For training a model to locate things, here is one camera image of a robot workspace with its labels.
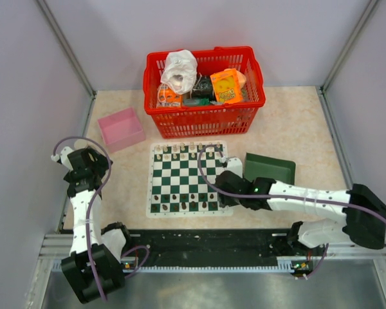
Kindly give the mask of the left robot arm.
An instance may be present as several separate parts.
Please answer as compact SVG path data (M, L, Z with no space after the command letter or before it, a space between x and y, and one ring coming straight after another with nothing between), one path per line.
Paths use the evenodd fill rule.
M131 237L123 223L100 225L102 181L111 174L110 158L90 146L78 150L66 146L60 162L68 168L64 180L73 208L73 242L61 268L85 304L124 286L121 255Z

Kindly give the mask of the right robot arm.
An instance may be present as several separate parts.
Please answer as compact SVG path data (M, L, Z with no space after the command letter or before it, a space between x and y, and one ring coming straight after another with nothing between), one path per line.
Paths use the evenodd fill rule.
M320 191L272 178L249 181L224 171L217 176L215 187L223 207L241 205L253 211L295 211L319 216L319 221L295 222L288 234L289 241L308 248L345 241L373 250L385 247L386 204L365 185L356 183L350 190Z

